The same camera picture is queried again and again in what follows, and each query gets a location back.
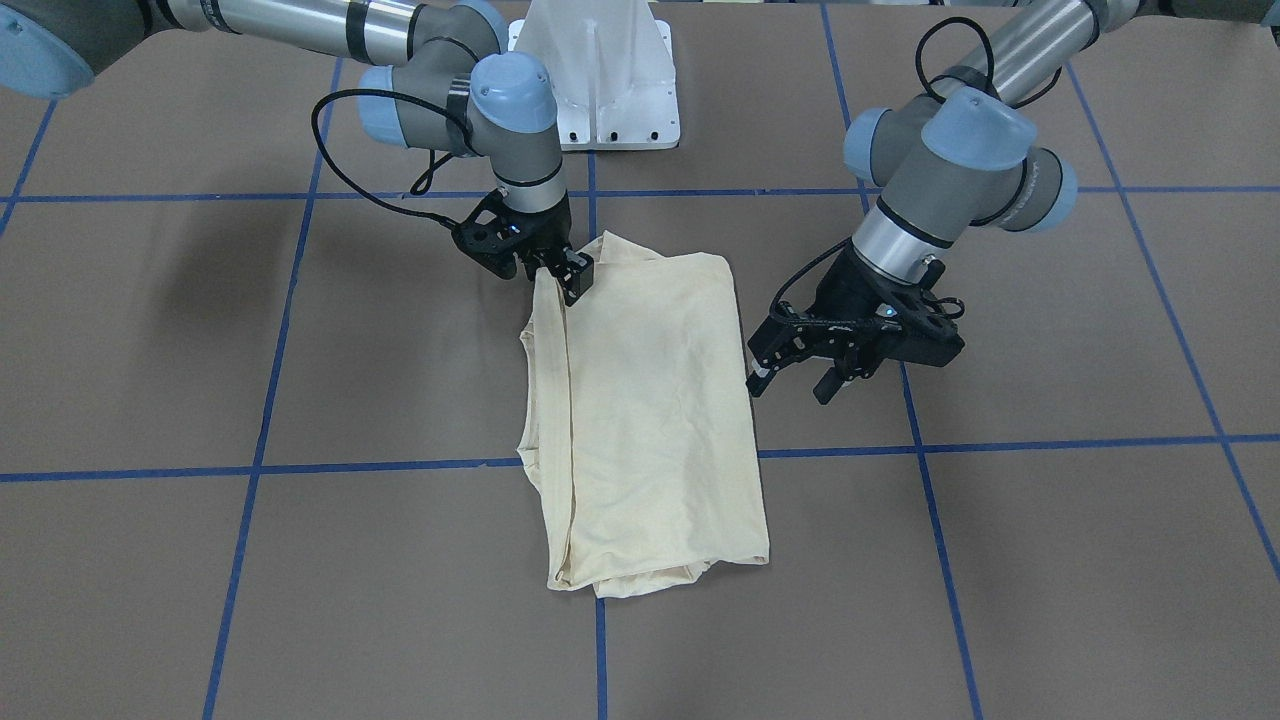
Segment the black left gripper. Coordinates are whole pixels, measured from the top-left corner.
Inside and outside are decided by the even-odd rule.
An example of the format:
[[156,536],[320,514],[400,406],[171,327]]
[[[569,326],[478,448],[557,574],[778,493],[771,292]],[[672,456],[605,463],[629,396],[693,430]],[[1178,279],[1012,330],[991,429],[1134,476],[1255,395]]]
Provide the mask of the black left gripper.
[[[797,310],[785,295],[809,272],[829,261],[813,304]],[[919,282],[902,284],[878,273],[842,240],[786,279],[768,314],[750,338],[746,388],[759,398],[773,379],[796,363],[823,357],[832,363],[812,393],[828,405],[851,380],[869,378],[886,360],[946,366],[965,347],[956,320],[960,299],[934,295],[945,264],[932,254]]]

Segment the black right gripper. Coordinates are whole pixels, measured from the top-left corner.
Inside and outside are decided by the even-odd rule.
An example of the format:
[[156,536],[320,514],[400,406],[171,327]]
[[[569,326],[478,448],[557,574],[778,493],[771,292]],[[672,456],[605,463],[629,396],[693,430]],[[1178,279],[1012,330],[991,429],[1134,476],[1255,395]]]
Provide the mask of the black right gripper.
[[594,283],[595,260],[571,249],[570,200],[564,195],[541,211],[517,211],[498,190],[488,193],[452,229],[454,245],[502,279],[512,279],[522,263],[530,275],[545,268],[572,307]]

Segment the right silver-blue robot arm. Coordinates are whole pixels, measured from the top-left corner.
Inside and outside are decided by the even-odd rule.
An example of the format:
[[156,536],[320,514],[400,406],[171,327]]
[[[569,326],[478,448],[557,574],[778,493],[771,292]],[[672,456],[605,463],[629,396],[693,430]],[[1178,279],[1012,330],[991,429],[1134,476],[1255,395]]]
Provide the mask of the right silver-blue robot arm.
[[508,50],[504,17],[486,1],[5,1],[1,79],[32,97],[88,87],[146,38],[164,31],[271,40],[366,65],[356,88],[316,102],[311,131],[352,97],[374,140],[430,154],[411,192],[438,168],[486,158],[495,178],[462,220],[426,211],[461,252],[503,279],[549,273],[567,305],[593,283],[593,259],[570,242],[571,213],[549,70]]

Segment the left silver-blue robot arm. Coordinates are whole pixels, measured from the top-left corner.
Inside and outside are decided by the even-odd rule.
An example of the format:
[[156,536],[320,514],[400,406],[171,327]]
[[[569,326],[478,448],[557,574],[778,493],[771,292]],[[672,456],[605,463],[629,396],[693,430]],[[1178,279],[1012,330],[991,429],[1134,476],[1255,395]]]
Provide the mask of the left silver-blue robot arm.
[[1275,1],[1025,1],[995,32],[966,17],[978,46],[928,76],[914,55],[920,92],[900,109],[872,108],[845,135],[844,163],[879,196],[847,240],[822,254],[828,270],[812,305],[777,293],[748,341],[748,392],[758,397],[785,368],[812,357],[831,365],[815,384],[819,404],[872,377],[887,360],[945,366],[964,348],[964,304],[940,297],[945,254],[970,227],[1039,232],[1073,210],[1079,179],[1056,152],[1036,145],[1023,108],[1046,95],[1066,63],[1142,15],[1274,27]]

